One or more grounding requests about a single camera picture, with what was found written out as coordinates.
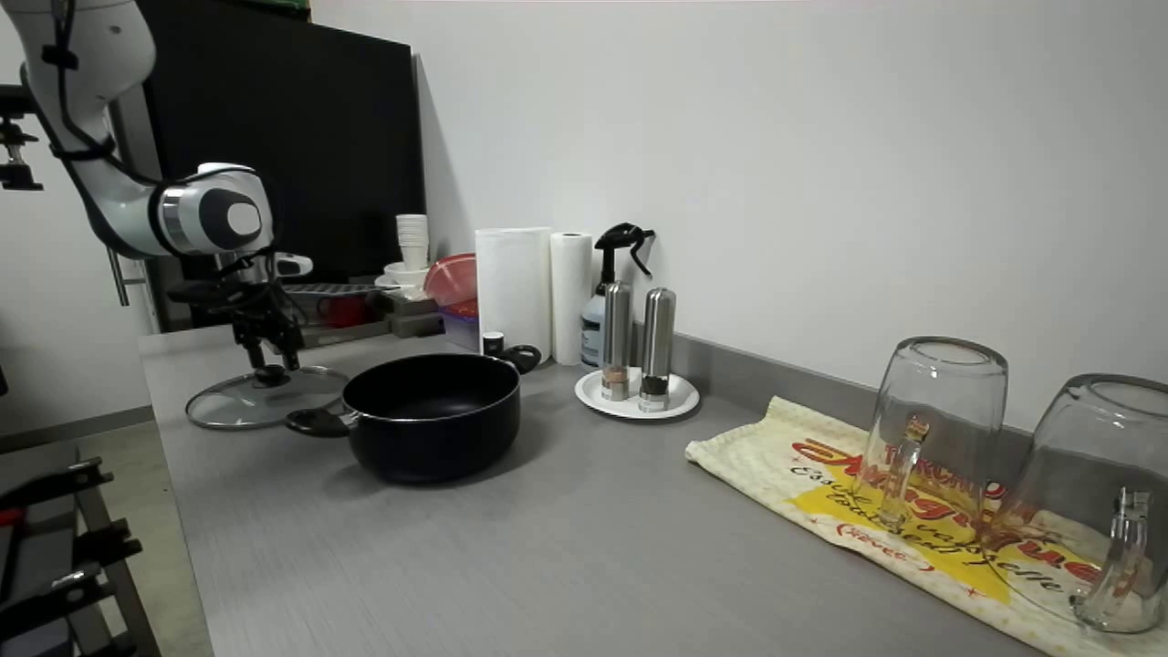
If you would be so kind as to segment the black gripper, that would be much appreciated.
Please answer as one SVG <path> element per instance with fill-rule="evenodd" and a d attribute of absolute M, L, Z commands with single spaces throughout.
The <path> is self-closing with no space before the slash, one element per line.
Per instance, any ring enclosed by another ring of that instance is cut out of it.
<path fill-rule="evenodd" d="M 286 264 L 275 253 L 244 255 L 225 269 L 200 282 L 186 282 L 172 292 L 177 304 L 222 313 L 234 339 L 258 378 L 265 378 L 265 359 L 258 342 L 275 342 L 286 369 L 301 369 L 303 322 L 290 292 L 280 287 Z"/>

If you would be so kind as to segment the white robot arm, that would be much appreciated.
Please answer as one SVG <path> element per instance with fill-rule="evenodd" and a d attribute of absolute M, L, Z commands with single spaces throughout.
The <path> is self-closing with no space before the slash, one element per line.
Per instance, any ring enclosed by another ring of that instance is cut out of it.
<path fill-rule="evenodd" d="M 126 154 L 113 111 L 147 83 L 156 43 L 139 0 L 0 0 L 23 43 L 23 91 L 70 173 L 87 223 L 117 255 L 218 255 L 234 339 L 264 382 L 301 369 L 303 333 L 279 287 L 264 174 L 206 159 L 179 180 Z"/>

